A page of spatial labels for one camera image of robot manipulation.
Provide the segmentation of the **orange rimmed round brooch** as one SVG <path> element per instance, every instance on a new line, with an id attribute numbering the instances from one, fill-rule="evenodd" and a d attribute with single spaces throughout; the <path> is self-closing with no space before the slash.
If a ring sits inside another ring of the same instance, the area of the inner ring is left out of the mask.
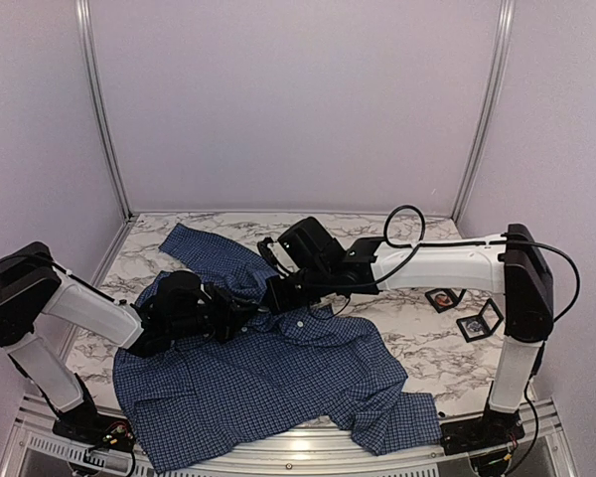
<path id="1" fill-rule="evenodd" d="M 435 296 L 435 302 L 438 305 L 445 307 L 445 306 L 450 306 L 452 304 L 452 299 L 447 295 L 438 294 Z"/>

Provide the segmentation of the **blue checked shirt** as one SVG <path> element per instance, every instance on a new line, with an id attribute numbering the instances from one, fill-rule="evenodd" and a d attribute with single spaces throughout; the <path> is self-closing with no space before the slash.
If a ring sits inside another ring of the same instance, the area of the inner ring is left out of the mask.
<path id="1" fill-rule="evenodd" d="M 181 339 L 140 358 L 115 354 L 113 387 L 157 472 L 178 470 L 321 416 L 375 455 L 436 443 L 432 395 L 370 320 L 330 307 L 254 316 L 226 342 Z"/>

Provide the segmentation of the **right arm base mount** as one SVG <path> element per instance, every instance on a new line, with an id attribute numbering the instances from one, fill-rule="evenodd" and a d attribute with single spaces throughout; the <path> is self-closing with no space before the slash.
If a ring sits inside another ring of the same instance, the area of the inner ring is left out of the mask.
<path id="1" fill-rule="evenodd" d="M 440 445 L 446 455 L 515 443 L 525 436 L 518 407 L 502 412 L 488 403 L 481 415 L 442 421 L 440 430 Z"/>

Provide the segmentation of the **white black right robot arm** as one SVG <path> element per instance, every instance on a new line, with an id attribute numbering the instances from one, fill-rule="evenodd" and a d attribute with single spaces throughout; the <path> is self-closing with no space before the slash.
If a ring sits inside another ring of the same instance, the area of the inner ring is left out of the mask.
<path id="1" fill-rule="evenodd" d="M 511 428 L 509 413 L 523 391 L 555 323 L 553 273 L 544 254 L 555 247 L 534 241 L 523 224 L 482 238 L 394 243 L 386 236 L 357 239 L 343 247 L 322 224 L 308 217 L 278 239 L 295 265 L 266 281 L 263 304 L 275 314 L 337 294 L 377 295 L 399 289 L 478 290 L 500 297 L 504 343 L 487 410 L 472 435 L 492 445 Z"/>

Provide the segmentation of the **white blue round brooch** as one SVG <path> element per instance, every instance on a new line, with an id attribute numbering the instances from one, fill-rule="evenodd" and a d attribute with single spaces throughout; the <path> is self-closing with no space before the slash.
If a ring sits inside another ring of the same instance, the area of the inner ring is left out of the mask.
<path id="1" fill-rule="evenodd" d="M 473 333 L 473 334 L 482 333 L 484 331 L 481 324 L 479 322 L 475 322 L 475 321 L 470 322 L 467 325 L 467 329 L 469 330 L 470 333 Z"/>

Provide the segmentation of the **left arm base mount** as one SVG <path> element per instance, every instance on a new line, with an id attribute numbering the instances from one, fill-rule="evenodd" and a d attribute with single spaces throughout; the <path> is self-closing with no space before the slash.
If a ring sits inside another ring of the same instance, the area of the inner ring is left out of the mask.
<path id="1" fill-rule="evenodd" d="M 91 450 L 133 451 L 135 437 L 129 421 L 100 413 L 88 392 L 68 411 L 60 411 L 52 404 L 50 408 L 56 416 L 53 434 L 87 444 Z"/>

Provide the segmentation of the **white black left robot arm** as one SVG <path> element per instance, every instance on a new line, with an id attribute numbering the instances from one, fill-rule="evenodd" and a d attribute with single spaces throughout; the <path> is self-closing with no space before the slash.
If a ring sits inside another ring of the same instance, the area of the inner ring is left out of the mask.
<path id="1" fill-rule="evenodd" d="M 76 277 L 39 241 L 0 258 L 0 348 L 38 387 L 53 411 L 67 413 L 69 429 L 85 442 L 104 435 L 105 420 L 89 407 L 85 385 L 37 334 L 40 316 L 64 320 L 147 358 L 193 336 L 207 335 L 224 343 L 256 311 L 255 303 L 204 283 L 190 271 L 160 279 L 155 294 L 136 305 Z"/>

